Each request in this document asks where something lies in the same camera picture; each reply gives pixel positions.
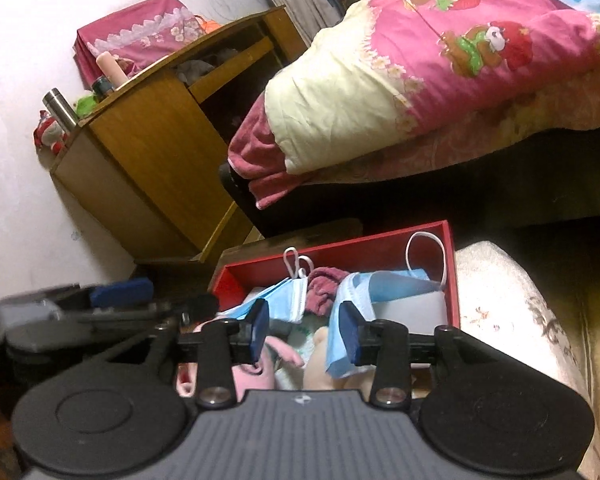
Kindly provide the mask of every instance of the wooden cabinet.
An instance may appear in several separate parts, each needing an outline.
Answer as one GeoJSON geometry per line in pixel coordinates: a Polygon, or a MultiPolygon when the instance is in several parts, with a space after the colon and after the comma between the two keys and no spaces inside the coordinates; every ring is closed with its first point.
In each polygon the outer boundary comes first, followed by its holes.
{"type": "Polygon", "coordinates": [[[306,49],[283,8],[161,60],[79,123],[51,173],[136,259],[219,255],[252,225],[224,191],[227,143],[267,81],[306,49]],[[175,67],[238,54],[187,87],[175,67]]]}

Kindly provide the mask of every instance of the surgical mask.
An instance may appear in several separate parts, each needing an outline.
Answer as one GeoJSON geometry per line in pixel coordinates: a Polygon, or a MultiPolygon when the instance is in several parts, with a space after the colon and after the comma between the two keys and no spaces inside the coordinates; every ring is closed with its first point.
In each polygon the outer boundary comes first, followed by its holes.
{"type": "Polygon", "coordinates": [[[288,332],[284,327],[287,323],[300,323],[304,314],[306,304],[306,292],[308,286],[307,275],[314,270],[311,258],[298,254],[295,247],[289,247],[283,253],[283,261],[289,277],[251,295],[248,301],[229,310],[221,312],[223,316],[243,319],[253,303],[259,298],[269,303],[269,319],[272,333],[288,332]]]}
{"type": "Polygon", "coordinates": [[[355,272],[342,280],[338,287],[333,309],[331,310],[329,336],[327,339],[325,367],[332,378],[347,377],[372,368],[371,366],[356,367],[349,361],[338,325],[342,302],[351,301],[367,321],[372,321],[378,317],[374,309],[374,304],[382,305],[387,310],[387,304],[390,306],[390,302],[400,300],[401,298],[424,297],[424,295],[437,292],[439,294],[435,298],[432,298],[432,300],[436,304],[442,302],[442,305],[444,305],[444,296],[441,291],[442,287],[446,284],[446,255],[444,253],[444,245],[438,237],[427,232],[416,232],[409,239],[405,249],[407,270],[355,272]],[[432,238],[442,248],[444,265],[442,282],[429,280],[427,273],[423,269],[411,269],[409,248],[411,247],[411,241],[417,236],[432,238]]]}

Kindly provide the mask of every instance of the santa claus figurine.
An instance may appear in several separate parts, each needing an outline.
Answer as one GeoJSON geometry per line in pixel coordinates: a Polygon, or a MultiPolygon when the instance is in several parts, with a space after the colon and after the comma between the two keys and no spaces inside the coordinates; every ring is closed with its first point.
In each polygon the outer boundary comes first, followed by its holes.
{"type": "Polygon", "coordinates": [[[54,155],[60,153],[64,148],[64,142],[67,140],[67,134],[62,129],[49,112],[40,110],[40,122],[38,127],[33,130],[33,143],[36,149],[40,150],[43,146],[51,149],[54,155]]]}

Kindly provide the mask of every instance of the mask strap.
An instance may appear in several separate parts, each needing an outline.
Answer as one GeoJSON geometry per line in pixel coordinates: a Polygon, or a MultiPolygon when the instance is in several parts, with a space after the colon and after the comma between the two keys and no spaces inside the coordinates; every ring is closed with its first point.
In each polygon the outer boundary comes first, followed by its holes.
{"type": "Polygon", "coordinates": [[[426,238],[435,240],[440,246],[440,249],[442,249],[442,280],[440,280],[440,287],[444,288],[446,285],[446,251],[442,240],[440,240],[440,238],[438,238],[435,234],[428,233],[426,231],[416,231],[413,235],[411,235],[411,238],[409,238],[409,241],[407,242],[407,248],[404,250],[404,259],[407,262],[407,269],[413,270],[411,269],[411,264],[409,263],[409,247],[411,247],[411,241],[417,236],[424,236],[426,238]]]}
{"type": "Polygon", "coordinates": [[[282,258],[285,261],[286,270],[289,273],[289,277],[294,280],[296,278],[306,278],[307,272],[306,270],[300,266],[300,261],[306,262],[309,267],[309,273],[314,270],[314,263],[311,258],[308,256],[304,256],[304,254],[299,255],[298,250],[295,247],[288,247],[285,249],[285,252],[282,253],[282,258]],[[294,256],[293,266],[288,259],[288,256],[292,254],[294,256]]]}

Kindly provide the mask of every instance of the red box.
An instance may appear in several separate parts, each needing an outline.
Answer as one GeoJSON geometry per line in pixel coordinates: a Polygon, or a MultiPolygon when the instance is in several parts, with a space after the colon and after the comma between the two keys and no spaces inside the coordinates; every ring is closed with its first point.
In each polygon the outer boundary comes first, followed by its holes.
{"type": "MultiPolygon", "coordinates": [[[[460,327],[458,285],[451,229],[446,220],[400,229],[379,235],[354,238],[300,251],[310,257],[315,267],[337,267],[349,272],[406,269],[404,250],[416,231],[428,231],[442,240],[446,251],[446,315],[450,324],[460,327]]],[[[435,240],[414,238],[409,249],[411,268],[422,268],[432,280],[442,278],[442,251],[435,240]]],[[[212,284],[212,292],[220,301],[220,310],[242,303],[255,286],[269,286],[288,277],[282,254],[229,264],[222,268],[212,284]]]]}

